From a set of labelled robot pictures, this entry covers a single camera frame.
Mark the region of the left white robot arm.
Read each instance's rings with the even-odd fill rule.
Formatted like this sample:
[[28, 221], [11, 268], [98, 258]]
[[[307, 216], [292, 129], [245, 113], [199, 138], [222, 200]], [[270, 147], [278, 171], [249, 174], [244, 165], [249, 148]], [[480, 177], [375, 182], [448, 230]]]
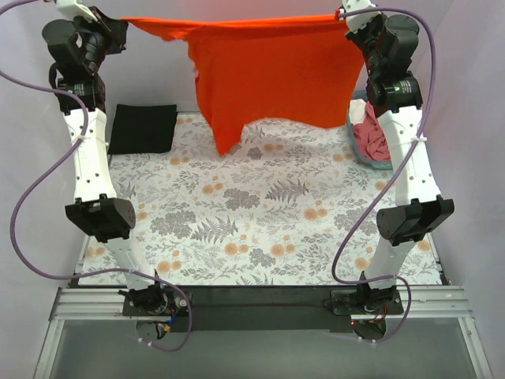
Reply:
[[55, 5], [63, 17], [42, 30], [54, 59], [49, 83], [57, 92], [69, 136], [77, 145], [74, 201], [65, 213], [86, 235], [104, 244], [125, 269], [127, 288], [121, 294], [129, 304], [158, 316], [167, 309], [168, 297], [137, 245], [134, 207], [118, 198], [107, 158], [106, 95], [99, 67], [107, 55], [124, 51], [128, 24], [80, 1], [57, 1]]

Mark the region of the orange t-shirt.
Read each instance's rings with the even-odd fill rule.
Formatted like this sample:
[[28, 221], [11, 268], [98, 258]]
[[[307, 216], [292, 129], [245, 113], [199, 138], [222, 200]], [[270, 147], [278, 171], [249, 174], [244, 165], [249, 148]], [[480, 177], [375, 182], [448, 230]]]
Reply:
[[129, 17], [140, 30], [182, 40], [196, 71], [196, 100], [224, 156], [244, 126], [283, 118], [342, 126], [364, 64], [333, 15], [248, 21], [177, 21]]

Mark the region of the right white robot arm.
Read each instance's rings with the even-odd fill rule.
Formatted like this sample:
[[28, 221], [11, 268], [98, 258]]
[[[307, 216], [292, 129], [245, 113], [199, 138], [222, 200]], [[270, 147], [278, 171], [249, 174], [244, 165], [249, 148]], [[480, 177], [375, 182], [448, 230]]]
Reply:
[[396, 277], [408, 253], [455, 210], [433, 177], [423, 121], [421, 89], [410, 71], [419, 25], [408, 15], [387, 16], [372, 6], [347, 6], [347, 39], [362, 52], [366, 92], [386, 138], [395, 172], [395, 206], [377, 212], [380, 240], [361, 273], [350, 303], [365, 313], [399, 307]]

